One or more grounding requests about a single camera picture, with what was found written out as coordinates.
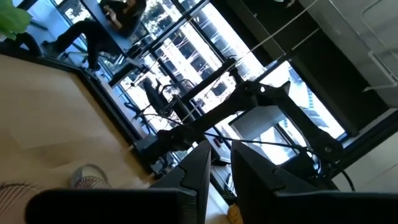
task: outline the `striped fabric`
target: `striped fabric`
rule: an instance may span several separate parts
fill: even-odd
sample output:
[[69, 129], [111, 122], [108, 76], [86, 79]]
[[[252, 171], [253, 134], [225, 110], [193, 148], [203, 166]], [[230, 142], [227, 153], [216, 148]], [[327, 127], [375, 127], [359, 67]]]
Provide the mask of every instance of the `striped fabric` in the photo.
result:
[[[98, 177], [80, 179], [74, 189], [108, 189], [111, 188]], [[0, 184], [0, 224], [24, 224], [25, 207], [29, 200], [41, 190], [34, 184], [8, 182]]]

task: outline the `yellow object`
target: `yellow object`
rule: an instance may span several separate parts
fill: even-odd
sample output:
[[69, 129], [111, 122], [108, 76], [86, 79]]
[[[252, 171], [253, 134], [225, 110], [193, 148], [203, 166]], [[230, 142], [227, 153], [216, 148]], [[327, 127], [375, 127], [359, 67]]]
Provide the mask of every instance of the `yellow object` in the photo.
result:
[[227, 219], [231, 224], [243, 224], [241, 211], [236, 204], [233, 204], [229, 207]]

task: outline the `black cable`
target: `black cable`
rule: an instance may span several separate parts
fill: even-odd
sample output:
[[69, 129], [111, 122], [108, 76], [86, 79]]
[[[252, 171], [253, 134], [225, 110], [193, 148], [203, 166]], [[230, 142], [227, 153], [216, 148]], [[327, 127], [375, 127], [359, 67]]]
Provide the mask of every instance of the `black cable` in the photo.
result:
[[[176, 120], [173, 120], [173, 119], [171, 119], [171, 118], [168, 118], [168, 117], [166, 117], [166, 116], [162, 116], [162, 115], [159, 115], [159, 114], [145, 114], [145, 115], [146, 115], [146, 116], [159, 116], [159, 117], [162, 117], [162, 118], [164, 118], [164, 119], [167, 119], [167, 120], [169, 120], [169, 121], [171, 121], [171, 122], [174, 122], [174, 123], [176, 123], [176, 124], [183, 125], [182, 123], [180, 123], [180, 122], [178, 122], [178, 121], [176, 121]], [[351, 178], [349, 177], [349, 175], [348, 175], [343, 169], [341, 169], [340, 167], [338, 167], [338, 165], [335, 164], [334, 162], [330, 162], [330, 161], [328, 161], [327, 159], [324, 159], [322, 156], [319, 156], [318, 153], [316, 153], [316, 152], [314, 152], [314, 151], [312, 151], [312, 150], [309, 150], [307, 147], [303, 147], [303, 146], [291, 146], [291, 145], [288, 145], [288, 144], [282, 144], [282, 143], [276, 143], [276, 142], [263, 142], [263, 141], [244, 140], [244, 139], [232, 139], [232, 138], [227, 138], [227, 137], [224, 137], [224, 136], [219, 136], [219, 135], [217, 135], [217, 134], [210, 134], [210, 133], [203, 133], [203, 134], [205, 134], [205, 135], [207, 135], [207, 136], [213, 136], [213, 137], [216, 137], [216, 138], [221, 138], [221, 139], [229, 140], [229, 141], [240, 141], [240, 142], [246, 142], [246, 143], [268, 144], [268, 145], [273, 145], [273, 146], [290, 147], [290, 148], [292, 148], [292, 149], [298, 149], [298, 150], [303, 150], [303, 149], [304, 149], [304, 150], [306, 150], [307, 152], [316, 155], [320, 160], [326, 161], [326, 162], [329, 163], [331, 166], [333, 166], [334, 169], [336, 169], [337, 171], [341, 172], [341, 174], [343, 174], [344, 178], [347, 180], [347, 182], [348, 182], [349, 187], [351, 188], [351, 190], [352, 190], [353, 192], [355, 192], [355, 186], [354, 186], [353, 181], [351, 180]]]

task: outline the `sneaker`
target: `sneaker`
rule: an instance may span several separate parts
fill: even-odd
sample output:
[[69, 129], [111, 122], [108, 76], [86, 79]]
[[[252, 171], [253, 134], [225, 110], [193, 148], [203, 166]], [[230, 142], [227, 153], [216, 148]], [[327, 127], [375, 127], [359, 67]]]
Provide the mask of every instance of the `sneaker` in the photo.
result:
[[62, 52], [55, 49], [55, 42], [43, 41], [44, 55], [52, 58], [58, 58]]
[[75, 188], [76, 185], [85, 177], [95, 177], [101, 179], [104, 183], [108, 183], [108, 177], [105, 172], [94, 164], [86, 164], [79, 167], [73, 174], [70, 181], [71, 188]]

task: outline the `wooden floor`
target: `wooden floor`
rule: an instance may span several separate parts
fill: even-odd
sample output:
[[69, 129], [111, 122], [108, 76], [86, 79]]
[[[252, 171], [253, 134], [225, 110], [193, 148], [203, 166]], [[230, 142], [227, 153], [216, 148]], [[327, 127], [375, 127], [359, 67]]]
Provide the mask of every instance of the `wooden floor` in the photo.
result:
[[[153, 180], [79, 79], [0, 55], [0, 182], [68, 187], [71, 173], [99, 165], [115, 188]], [[206, 223], [227, 223], [227, 204], [210, 186]]]

